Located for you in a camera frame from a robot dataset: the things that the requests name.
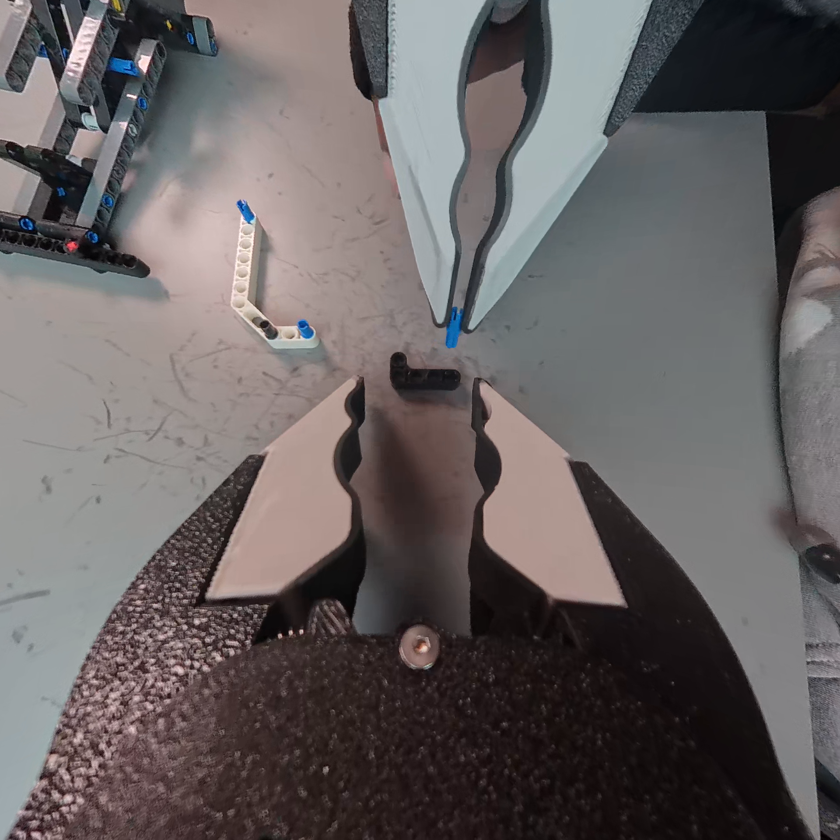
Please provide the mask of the white angled toy beam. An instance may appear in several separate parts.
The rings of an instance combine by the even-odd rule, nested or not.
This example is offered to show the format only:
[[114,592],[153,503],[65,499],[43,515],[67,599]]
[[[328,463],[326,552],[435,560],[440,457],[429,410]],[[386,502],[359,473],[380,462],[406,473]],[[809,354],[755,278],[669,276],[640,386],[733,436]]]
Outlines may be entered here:
[[[259,262],[263,232],[263,227],[257,216],[253,224],[245,224],[239,214],[230,307],[246,327],[264,340],[273,350],[315,349],[320,345],[320,337],[314,328],[313,337],[310,340],[304,340],[299,335],[297,322],[295,324],[277,325],[270,321],[259,308]],[[277,338],[267,340],[252,323],[253,318],[264,318],[272,322],[278,330]]]

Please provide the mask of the grey black toy truck chassis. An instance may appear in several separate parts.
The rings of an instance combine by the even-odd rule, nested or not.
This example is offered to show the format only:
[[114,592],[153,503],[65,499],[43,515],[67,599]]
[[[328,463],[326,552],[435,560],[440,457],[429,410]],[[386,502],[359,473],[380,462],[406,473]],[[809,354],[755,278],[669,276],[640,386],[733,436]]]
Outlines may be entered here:
[[167,53],[214,57],[209,17],[160,2],[6,2],[2,90],[22,93],[45,59],[56,98],[38,144],[2,140],[2,161],[36,180],[1,212],[1,251],[146,278],[109,234]]

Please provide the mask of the black angled toy beam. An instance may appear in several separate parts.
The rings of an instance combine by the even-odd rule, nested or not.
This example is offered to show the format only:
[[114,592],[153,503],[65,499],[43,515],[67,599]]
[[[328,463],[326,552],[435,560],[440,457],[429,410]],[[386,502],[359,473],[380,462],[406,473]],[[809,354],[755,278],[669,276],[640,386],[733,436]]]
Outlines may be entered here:
[[398,392],[451,392],[461,382],[457,369],[415,368],[408,363],[403,352],[391,355],[389,377],[392,388]]

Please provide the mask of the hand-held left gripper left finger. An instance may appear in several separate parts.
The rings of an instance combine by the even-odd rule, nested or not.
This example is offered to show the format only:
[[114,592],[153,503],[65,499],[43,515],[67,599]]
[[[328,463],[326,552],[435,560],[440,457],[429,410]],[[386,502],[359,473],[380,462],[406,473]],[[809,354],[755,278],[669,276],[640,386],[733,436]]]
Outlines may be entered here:
[[256,478],[209,578],[209,603],[270,603],[330,568],[364,576],[361,503],[364,378],[342,383],[261,454]]

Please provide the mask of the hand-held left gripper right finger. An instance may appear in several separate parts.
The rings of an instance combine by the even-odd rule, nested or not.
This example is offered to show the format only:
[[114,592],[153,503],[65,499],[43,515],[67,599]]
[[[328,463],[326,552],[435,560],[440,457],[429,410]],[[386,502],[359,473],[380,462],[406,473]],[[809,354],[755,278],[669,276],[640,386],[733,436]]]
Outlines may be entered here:
[[476,547],[552,602],[626,607],[563,447],[476,378]]

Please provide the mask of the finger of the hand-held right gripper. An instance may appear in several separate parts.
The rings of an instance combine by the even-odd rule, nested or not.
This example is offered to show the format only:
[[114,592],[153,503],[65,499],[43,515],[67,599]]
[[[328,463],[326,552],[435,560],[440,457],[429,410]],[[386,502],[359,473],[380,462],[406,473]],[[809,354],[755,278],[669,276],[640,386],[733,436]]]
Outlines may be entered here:
[[380,105],[418,274],[434,323],[449,321],[461,243],[456,204],[469,162],[466,80],[490,2],[387,4]]
[[475,331],[603,153],[649,1],[542,1],[526,10],[526,106],[497,168],[461,319]]

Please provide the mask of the grey desk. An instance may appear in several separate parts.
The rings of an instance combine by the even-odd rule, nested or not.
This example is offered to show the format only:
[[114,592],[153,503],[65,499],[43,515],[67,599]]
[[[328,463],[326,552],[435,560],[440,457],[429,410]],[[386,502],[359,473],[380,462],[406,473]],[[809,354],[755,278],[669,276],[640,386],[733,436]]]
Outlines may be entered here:
[[[458,367],[588,462],[729,634],[816,827],[795,555],[774,526],[776,279],[764,121],[642,116],[454,352],[350,69],[345,2],[193,2],[218,58],[171,53],[117,214],[146,279],[2,255],[2,838],[89,648],[162,543],[352,375],[366,385],[357,621],[469,630],[480,484],[469,385],[402,399],[387,361]],[[239,212],[273,350],[230,307]]]

